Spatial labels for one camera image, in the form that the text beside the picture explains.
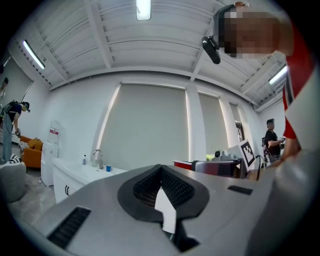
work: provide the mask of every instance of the gray armchair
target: gray armchair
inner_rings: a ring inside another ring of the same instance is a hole
[[[23,162],[0,165],[0,193],[7,203],[17,201],[24,195],[26,173]]]

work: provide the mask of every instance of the faucet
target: faucet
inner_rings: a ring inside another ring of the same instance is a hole
[[[100,149],[96,149],[95,151],[93,151],[93,155],[95,155],[95,153],[98,152],[98,151],[101,152],[101,158],[99,160],[99,169],[103,169],[104,166],[102,164],[102,151]]]

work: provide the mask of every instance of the floor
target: floor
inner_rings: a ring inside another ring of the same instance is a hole
[[[0,144],[0,156],[3,146]],[[12,153],[20,156],[20,149],[12,145]],[[54,187],[46,187],[41,180],[41,172],[28,169],[25,177],[25,193],[18,201],[8,203],[8,208],[14,217],[33,225],[50,207],[56,204]]]

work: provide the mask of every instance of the orange armchair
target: orange armchair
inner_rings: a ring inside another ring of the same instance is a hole
[[[31,139],[25,136],[20,137],[20,141],[22,142],[28,142]],[[22,162],[25,163],[25,166],[31,167],[31,168],[41,168],[41,150],[36,150],[32,148],[25,148],[23,150],[23,155],[22,155]]]

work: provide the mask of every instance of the black and white pillow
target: black and white pillow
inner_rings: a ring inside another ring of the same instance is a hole
[[[15,155],[15,154],[12,154],[10,157],[10,160],[8,162],[9,162],[9,164],[17,164],[17,163],[21,163],[22,159],[21,159],[21,157]]]

